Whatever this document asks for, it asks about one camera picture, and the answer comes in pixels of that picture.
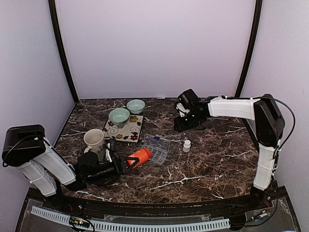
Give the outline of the small white pill bottle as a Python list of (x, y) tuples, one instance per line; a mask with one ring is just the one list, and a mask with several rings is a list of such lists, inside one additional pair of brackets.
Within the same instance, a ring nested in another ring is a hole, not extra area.
[(185, 140), (183, 143), (183, 152), (187, 153), (190, 151), (191, 148), (191, 141), (190, 140)]

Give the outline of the orange bottle with grey lid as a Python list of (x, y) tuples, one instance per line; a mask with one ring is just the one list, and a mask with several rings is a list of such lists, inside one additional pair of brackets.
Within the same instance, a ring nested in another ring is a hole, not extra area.
[(139, 161), (138, 165), (136, 166), (136, 167), (138, 167), (138, 166), (142, 165), (143, 163), (147, 162), (152, 157), (152, 153), (151, 153), (150, 149), (143, 148), (143, 149), (140, 149), (139, 151), (129, 155), (128, 157), (139, 158), (140, 161)]

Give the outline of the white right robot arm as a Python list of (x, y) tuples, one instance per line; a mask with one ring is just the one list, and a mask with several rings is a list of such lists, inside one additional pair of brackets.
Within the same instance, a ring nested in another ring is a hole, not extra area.
[(251, 137), (258, 146), (258, 163), (253, 180), (253, 189), (265, 191), (278, 166), (279, 152), (292, 135), (291, 129), (283, 136), (285, 119), (279, 104), (286, 107), (292, 115), (293, 124), (296, 118), (293, 110), (284, 102), (270, 94), (260, 97), (208, 96), (200, 98), (189, 89), (175, 100), (174, 108), (179, 113), (174, 119), (174, 130), (183, 132), (190, 129), (202, 130), (202, 124), (208, 118), (240, 118), (247, 122)]

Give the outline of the clear plastic pill organizer box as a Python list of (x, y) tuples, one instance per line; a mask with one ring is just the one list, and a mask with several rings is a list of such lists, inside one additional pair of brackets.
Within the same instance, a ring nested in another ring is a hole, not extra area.
[(155, 164), (162, 165), (168, 155), (170, 141), (159, 137), (158, 135), (145, 134), (142, 148), (147, 148), (151, 151), (152, 156), (149, 161)]

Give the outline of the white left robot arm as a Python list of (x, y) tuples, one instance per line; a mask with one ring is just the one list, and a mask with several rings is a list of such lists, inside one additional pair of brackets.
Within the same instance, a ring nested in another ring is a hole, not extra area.
[(68, 207), (68, 199), (60, 193), (60, 186), (79, 191), (88, 185), (99, 185), (104, 180), (127, 174), (142, 163), (138, 156), (115, 154), (115, 139), (104, 141), (100, 129), (84, 135), (86, 153), (75, 165), (67, 162), (45, 137), (42, 125), (9, 128), (2, 152), (3, 167), (15, 167), (58, 211)]

